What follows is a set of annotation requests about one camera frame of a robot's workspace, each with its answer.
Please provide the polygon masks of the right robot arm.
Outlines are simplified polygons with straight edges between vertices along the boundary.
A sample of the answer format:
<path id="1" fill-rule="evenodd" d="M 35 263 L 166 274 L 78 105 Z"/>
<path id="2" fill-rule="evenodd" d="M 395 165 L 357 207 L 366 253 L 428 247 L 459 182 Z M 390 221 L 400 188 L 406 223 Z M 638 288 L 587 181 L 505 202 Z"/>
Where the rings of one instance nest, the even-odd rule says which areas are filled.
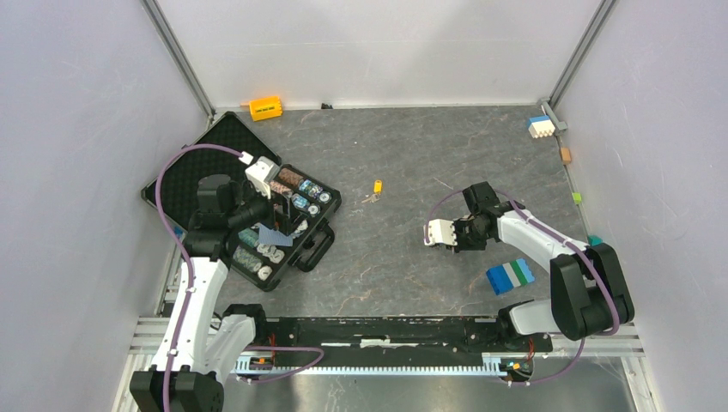
<path id="1" fill-rule="evenodd" d="M 614 334 L 634 319 L 635 309 L 619 257 L 605 243 L 589 245 L 557 232 L 524 205 L 482 182 L 464 189 L 469 214 L 452 222 L 448 248 L 482 251 L 490 240 L 513 246 L 549 275 L 549 298 L 499 311 L 495 336 L 517 350 L 537 333 L 560 333 L 578 341 Z"/>

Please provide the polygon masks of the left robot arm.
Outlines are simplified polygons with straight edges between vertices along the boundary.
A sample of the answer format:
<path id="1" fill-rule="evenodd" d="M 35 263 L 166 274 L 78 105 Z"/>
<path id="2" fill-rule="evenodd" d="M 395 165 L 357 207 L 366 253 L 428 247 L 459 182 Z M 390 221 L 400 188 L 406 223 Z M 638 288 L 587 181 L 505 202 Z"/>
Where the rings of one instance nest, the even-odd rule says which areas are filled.
<path id="1" fill-rule="evenodd" d="M 181 290 L 167 331 L 148 369 L 130 379 L 130 393 L 141 411 L 222 410 L 224 383 L 241 353 L 270 340 L 259 304 L 232 304 L 209 336 L 232 262 L 231 243 L 244 225 L 262 220 L 267 205 L 261 197 L 242 203 L 241 193 L 241 185 L 224 174 L 198 183 L 198 207 L 182 243 Z"/>

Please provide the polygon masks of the key with yellow tag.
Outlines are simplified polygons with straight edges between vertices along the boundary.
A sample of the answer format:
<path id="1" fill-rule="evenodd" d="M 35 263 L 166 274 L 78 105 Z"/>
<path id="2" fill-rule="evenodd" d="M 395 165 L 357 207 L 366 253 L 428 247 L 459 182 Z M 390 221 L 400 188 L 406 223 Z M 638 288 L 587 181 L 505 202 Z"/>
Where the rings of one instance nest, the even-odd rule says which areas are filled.
<path id="1" fill-rule="evenodd" d="M 376 203 L 380 200 L 381 194 L 383 190 L 383 181 L 380 179 L 377 179 L 373 183 L 373 192 L 368 195 L 364 200 L 362 200 L 362 203 Z"/>

